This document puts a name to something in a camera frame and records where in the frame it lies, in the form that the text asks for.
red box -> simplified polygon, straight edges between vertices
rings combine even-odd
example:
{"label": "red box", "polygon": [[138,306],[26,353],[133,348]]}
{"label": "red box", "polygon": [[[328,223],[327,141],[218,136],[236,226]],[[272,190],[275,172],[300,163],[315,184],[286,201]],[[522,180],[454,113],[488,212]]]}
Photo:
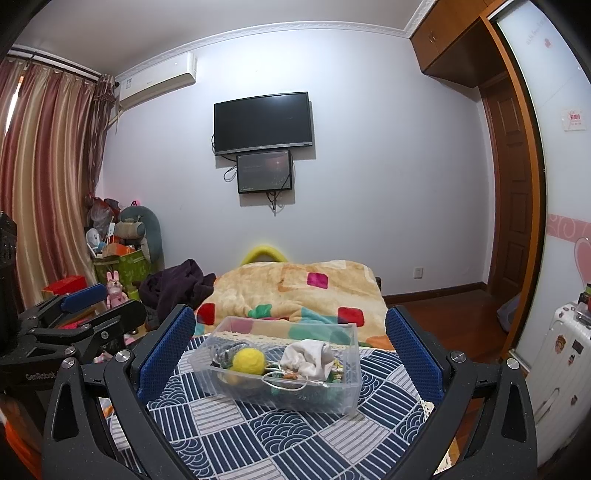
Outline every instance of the red box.
{"label": "red box", "polygon": [[63,295],[64,293],[84,290],[87,286],[86,279],[81,275],[70,275],[43,288],[41,293],[43,298],[46,299],[52,295]]}

clear plastic container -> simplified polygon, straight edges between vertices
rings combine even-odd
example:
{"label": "clear plastic container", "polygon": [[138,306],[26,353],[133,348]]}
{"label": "clear plastic container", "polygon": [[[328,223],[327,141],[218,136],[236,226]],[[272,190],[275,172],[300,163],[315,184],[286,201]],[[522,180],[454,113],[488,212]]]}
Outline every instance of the clear plastic container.
{"label": "clear plastic container", "polygon": [[[335,358],[343,364],[340,384],[264,379],[272,385],[289,389],[281,390],[263,382],[260,375],[212,366],[216,353],[235,342],[248,342],[263,351],[267,361],[279,361],[287,345],[304,339],[330,343]],[[348,414],[357,408],[361,391],[357,326],[351,323],[326,325],[226,317],[189,357],[189,362],[204,392],[268,407]]]}

blue gripper pad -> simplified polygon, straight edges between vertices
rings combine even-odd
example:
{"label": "blue gripper pad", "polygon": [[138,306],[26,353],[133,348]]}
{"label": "blue gripper pad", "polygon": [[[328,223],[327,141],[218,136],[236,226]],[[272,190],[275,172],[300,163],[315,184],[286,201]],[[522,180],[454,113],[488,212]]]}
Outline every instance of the blue gripper pad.
{"label": "blue gripper pad", "polygon": [[97,283],[84,290],[70,293],[65,299],[63,299],[60,308],[64,313],[81,312],[82,310],[93,306],[95,303],[106,300],[108,294],[107,287],[102,283]]}
{"label": "blue gripper pad", "polygon": [[421,398],[439,405],[443,400],[441,369],[396,308],[386,314],[386,335]]}
{"label": "blue gripper pad", "polygon": [[139,371],[137,396],[140,402],[146,404],[161,395],[194,331],[195,314],[185,306],[177,313]]}

tablecloth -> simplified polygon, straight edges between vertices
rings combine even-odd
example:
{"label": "tablecloth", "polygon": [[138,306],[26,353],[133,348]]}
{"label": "tablecloth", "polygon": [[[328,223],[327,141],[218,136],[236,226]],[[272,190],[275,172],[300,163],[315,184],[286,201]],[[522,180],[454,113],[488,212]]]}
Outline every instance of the tablecloth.
{"label": "tablecloth", "polygon": [[[162,396],[148,409],[179,457],[200,479],[379,480],[425,421],[395,352],[360,348],[363,386],[355,414],[296,412],[252,405],[199,387],[188,362],[193,338]],[[116,415],[107,418],[126,464],[141,472]],[[450,465],[449,455],[440,469]]]}

white cloth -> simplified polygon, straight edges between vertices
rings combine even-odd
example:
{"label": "white cloth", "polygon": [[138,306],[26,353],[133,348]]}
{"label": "white cloth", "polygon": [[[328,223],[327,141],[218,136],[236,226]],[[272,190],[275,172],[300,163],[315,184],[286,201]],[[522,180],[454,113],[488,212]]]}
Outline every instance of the white cloth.
{"label": "white cloth", "polygon": [[279,364],[297,372],[302,378],[323,382],[328,378],[334,361],[329,343],[308,339],[285,347]]}

